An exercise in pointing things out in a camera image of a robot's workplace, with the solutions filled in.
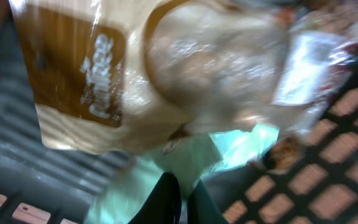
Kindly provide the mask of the clear red snack bag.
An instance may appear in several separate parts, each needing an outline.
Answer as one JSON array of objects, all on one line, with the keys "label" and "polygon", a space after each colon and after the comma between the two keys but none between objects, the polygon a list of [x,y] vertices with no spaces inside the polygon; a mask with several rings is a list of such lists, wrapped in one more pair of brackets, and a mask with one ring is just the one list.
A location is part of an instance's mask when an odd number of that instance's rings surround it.
[{"label": "clear red snack bag", "polygon": [[351,76],[358,49],[358,0],[302,1],[292,13],[291,46],[272,103],[283,109],[277,142],[257,160],[285,173],[303,157],[306,139]]}]

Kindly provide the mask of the beige brown pastry bag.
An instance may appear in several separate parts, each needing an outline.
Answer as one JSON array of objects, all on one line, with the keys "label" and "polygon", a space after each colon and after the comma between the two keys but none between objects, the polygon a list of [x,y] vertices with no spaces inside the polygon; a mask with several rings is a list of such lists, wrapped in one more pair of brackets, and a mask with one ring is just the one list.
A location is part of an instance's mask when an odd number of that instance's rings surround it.
[{"label": "beige brown pastry bag", "polygon": [[271,118],[285,10],[257,1],[11,1],[44,146],[141,153]]}]

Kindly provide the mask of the mint green wipes packet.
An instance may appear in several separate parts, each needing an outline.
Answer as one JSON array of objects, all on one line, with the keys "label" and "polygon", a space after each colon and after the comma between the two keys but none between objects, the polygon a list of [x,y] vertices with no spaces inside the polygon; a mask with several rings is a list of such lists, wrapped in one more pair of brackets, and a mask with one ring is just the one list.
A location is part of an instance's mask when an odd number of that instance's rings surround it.
[{"label": "mint green wipes packet", "polygon": [[132,159],[90,206],[85,223],[129,223],[145,205],[164,173],[178,180],[183,201],[202,176],[246,165],[261,157],[278,139],[279,129],[257,124],[249,131],[202,134],[164,144]]}]

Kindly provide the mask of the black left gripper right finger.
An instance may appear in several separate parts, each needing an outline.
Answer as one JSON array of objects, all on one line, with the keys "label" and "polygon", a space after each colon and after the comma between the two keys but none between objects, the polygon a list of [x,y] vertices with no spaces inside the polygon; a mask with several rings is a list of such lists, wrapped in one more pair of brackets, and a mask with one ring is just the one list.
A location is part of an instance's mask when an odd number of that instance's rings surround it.
[{"label": "black left gripper right finger", "polygon": [[188,224],[228,224],[209,193],[199,181],[187,200]]}]

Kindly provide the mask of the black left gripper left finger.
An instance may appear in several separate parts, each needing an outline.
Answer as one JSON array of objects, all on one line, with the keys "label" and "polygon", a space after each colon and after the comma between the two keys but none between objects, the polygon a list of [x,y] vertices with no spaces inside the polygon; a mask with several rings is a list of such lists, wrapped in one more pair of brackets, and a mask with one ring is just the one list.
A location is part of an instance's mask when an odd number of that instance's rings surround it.
[{"label": "black left gripper left finger", "polygon": [[129,224],[179,224],[180,215],[178,180],[173,174],[165,172]]}]

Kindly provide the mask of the dark grey mesh basket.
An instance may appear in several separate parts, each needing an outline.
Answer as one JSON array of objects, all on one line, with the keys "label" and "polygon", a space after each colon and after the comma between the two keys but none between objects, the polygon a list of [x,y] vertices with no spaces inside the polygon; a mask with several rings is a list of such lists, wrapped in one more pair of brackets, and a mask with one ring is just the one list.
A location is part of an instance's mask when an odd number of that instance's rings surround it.
[{"label": "dark grey mesh basket", "polygon": [[[279,83],[291,46],[292,13],[302,1],[257,2],[285,10],[288,43]],[[176,140],[137,154],[44,146],[10,3],[0,1],[0,223],[85,223],[90,206],[133,158]],[[200,178],[228,223],[358,223],[358,49],[350,69],[309,133],[303,157],[285,173],[257,165],[263,154]],[[272,105],[272,117],[256,125],[279,129],[275,122],[285,111]]]}]

